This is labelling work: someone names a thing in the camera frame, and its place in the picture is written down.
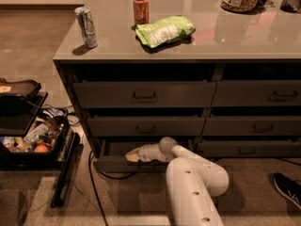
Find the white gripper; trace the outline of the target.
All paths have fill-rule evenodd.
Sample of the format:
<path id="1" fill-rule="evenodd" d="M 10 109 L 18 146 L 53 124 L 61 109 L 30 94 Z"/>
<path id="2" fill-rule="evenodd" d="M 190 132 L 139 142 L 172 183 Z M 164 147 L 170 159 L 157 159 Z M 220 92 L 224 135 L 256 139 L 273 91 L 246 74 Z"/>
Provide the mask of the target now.
<path id="1" fill-rule="evenodd" d="M 135 148 L 125 154 L 125 158 L 130 162 L 150 162 L 158 160 L 160 162 L 166 162 L 167 157 L 162 152 L 159 144 L 146 144 L 140 148 Z"/>

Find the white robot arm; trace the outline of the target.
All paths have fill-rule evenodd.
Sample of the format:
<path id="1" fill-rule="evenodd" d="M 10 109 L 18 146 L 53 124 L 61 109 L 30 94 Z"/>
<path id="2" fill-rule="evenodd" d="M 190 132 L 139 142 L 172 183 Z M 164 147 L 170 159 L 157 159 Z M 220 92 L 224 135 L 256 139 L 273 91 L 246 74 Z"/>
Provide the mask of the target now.
<path id="1" fill-rule="evenodd" d="M 229 175 L 215 162 L 184 148 L 172 137 L 125 154 L 130 162 L 166 162 L 166 187 L 177 226 L 224 226 L 212 197 L 224 194 Z"/>

